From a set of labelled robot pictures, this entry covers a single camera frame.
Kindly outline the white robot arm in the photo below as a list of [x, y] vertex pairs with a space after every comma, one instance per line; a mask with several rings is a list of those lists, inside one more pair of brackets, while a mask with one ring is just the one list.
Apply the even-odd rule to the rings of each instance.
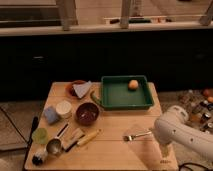
[[186, 110], [173, 105], [155, 120], [153, 135], [160, 145], [175, 141], [213, 161], [213, 135], [187, 126], [188, 120]]

